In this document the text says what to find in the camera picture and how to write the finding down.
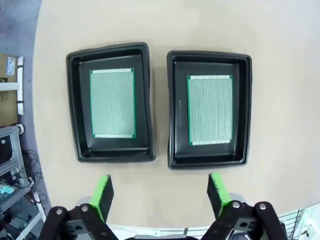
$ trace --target floor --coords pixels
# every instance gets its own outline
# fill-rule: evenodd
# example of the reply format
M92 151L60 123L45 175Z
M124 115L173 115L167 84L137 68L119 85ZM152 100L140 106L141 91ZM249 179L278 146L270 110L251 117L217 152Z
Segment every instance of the floor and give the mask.
M21 135L21 148L33 150L36 153L37 144L33 118L32 100L32 67L34 43L41 0L0 0L0 52L24 56L23 69L23 100L24 115L20 123L25 132ZM33 168L35 173L41 172L41 159ZM35 190L39 192L44 211L51 208L43 178L35 183Z

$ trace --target table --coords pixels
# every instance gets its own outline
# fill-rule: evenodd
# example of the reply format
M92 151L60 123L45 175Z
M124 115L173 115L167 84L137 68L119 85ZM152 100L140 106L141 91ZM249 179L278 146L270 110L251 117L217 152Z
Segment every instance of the table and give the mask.
M214 219L206 187L220 172L229 192L280 214L320 200L319 1L43 0L33 60L33 111L41 168L53 206L71 209L111 174L108 221L140 227L199 227ZM68 102L68 53L110 44L149 45L157 158L80 163ZM209 50L252 57L248 164L207 170L167 167L166 56Z

